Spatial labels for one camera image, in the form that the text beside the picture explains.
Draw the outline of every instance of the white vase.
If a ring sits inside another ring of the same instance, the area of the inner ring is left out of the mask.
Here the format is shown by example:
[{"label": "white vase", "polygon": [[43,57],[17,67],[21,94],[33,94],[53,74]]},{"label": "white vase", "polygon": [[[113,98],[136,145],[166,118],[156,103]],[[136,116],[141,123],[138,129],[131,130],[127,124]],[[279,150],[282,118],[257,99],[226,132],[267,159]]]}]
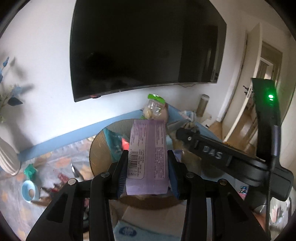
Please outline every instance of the white vase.
[{"label": "white vase", "polygon": [[0,166],[11,175],[16,175],[20,170],[20,161],[15,150],[0,137]]}]

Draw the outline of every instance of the white door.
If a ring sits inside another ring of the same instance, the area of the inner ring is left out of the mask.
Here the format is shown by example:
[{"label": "white door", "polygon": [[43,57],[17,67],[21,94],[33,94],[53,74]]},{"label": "white door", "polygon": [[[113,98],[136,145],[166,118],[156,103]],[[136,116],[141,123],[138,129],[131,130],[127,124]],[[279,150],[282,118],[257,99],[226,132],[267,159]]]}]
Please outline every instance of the white door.
[{"label": "white door", "polygon": [[[236,127],[252,93],[251,78],[256,78],[257,76],[261,56],[261,47],[262,27],[259,23],[248,34],[246,54],[237,88],[222,122],[222,138],[225,137],[223,140],[224,142],[228,140]],[[243,85],[249,87],[247,95],[244,93],[246,89]]]}]

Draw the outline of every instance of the metal screw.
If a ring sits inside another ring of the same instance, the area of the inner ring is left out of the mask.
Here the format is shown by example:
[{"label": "metal screw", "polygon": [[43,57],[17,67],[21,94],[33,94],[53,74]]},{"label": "metal screw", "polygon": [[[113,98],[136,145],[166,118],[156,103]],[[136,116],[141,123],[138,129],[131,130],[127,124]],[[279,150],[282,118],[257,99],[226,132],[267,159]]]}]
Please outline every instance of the metal screw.
[{"label": "metal screw", "polygon": [[101,177],[108,177],[110,175],[109,172],[102,172]]},{"label": "metal screw", "polygon": [[220,184],[221,185],[223,185],[223,186],[225,186],[226,184],[227,184],[227,180],[225,180],[225,179],[220,179]]},{"label": "metal screw", "polygon": [[74,179],[74,178],[71,178],[69,181],[68,181],[68,184],[69,185],[73,185],[73,184],[75,184],[76,183],[76,179]]},{"label": "metal screw", "polygon": [[193,172],[188,172],[188,173],[186,173],[186,177],[194,178],[194,173]]}]

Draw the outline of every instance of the das logo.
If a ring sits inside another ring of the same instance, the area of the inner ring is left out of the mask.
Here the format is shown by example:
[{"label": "das logo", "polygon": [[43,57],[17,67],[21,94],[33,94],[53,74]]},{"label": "das logo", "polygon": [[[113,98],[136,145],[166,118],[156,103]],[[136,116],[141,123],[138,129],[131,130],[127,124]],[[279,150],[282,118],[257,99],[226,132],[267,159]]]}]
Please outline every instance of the das logo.
[{"label": "das logo", "polygon": [[221,159],[223,155],[222,152],[219,152],[219,151],[215,152],[216,151],[215,149],[211,149],[208,146],[204,146],[202,151],[208,153],[210,156],[214,156],[217,159]]}]

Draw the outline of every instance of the transparent container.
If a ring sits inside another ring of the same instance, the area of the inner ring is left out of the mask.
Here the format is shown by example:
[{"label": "transparent container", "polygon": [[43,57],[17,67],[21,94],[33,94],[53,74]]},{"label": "transparent container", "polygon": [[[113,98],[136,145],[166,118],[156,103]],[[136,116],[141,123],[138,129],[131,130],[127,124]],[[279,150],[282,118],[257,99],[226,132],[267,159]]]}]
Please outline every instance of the transparent container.
[{"label": "transparent container", "polygon": [[165,111],[165,100],[158,95],[149,94],[149,102],[143,109],[143,116],[146,119],[167,120],[167,111]]}]

